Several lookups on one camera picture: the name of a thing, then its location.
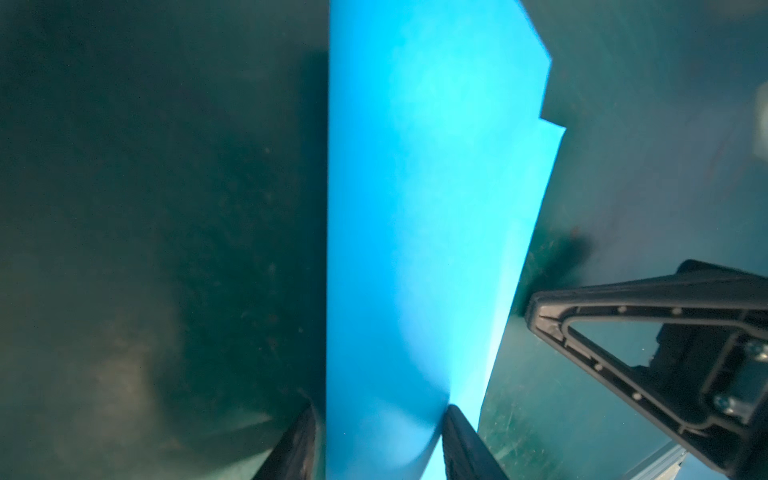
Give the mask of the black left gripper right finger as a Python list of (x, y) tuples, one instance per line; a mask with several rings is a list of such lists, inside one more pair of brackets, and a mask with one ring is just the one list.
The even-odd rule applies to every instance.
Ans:
[(448, 480), (508, 480), (465, 415), (453, 404), (443, 416), (442, 445)]

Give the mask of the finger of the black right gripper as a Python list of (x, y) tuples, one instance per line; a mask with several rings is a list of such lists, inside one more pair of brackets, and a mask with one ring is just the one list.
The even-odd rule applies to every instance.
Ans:
[(535, 293), (529, 330), (588, 372), (711, 469), (731, 479), (767, 475), (767, 429), (747, 456), (708, 456), (678, 436), (671, 411), (650, 378), (656, 337), (665, 324), (735, 327), (765, 344), (767, 280), (763, 276), (687, 260), (668, 276)]

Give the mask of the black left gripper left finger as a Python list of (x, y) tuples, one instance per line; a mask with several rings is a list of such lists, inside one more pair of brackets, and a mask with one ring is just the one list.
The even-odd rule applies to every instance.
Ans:
[(307, 405), (281, 436), (253, 480), (312, 480), (315, 471), (317, 419)]

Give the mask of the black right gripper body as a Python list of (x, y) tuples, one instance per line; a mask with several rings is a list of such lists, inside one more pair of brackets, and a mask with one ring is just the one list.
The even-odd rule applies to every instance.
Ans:
[(767, 429), (765, 343), (735, 327), (665, 324), (650, 361), (673, 431), (708, 456), (747, 456)]

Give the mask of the cyan paper sheet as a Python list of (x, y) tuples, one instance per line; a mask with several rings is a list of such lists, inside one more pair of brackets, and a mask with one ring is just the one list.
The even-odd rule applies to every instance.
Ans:
[(330, 479), (441, 479), (477, 425), (564, 130), (519, 1), (330, 7)]

